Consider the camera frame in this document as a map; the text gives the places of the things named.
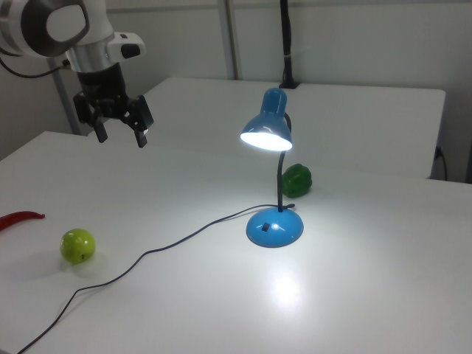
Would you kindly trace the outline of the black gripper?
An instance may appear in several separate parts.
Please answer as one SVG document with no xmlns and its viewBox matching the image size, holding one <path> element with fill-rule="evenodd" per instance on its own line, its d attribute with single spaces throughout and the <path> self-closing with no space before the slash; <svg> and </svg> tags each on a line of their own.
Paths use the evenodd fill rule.
<svg viewBox="0 0 472 354">
<path fill-rule="evenodd" d="M 146 133 L 153 124 L 153 116 L 144 96 L 131 100 L 125 90 L 120 65 L 98 72 L 78 72 L 82 90 L 73 102 L 79 122 L 94 124 L 99 143 L 108 139 L 102 117 L 120 119 L 132 128 L 140 148 L 147 144 Z"/>
</svg>

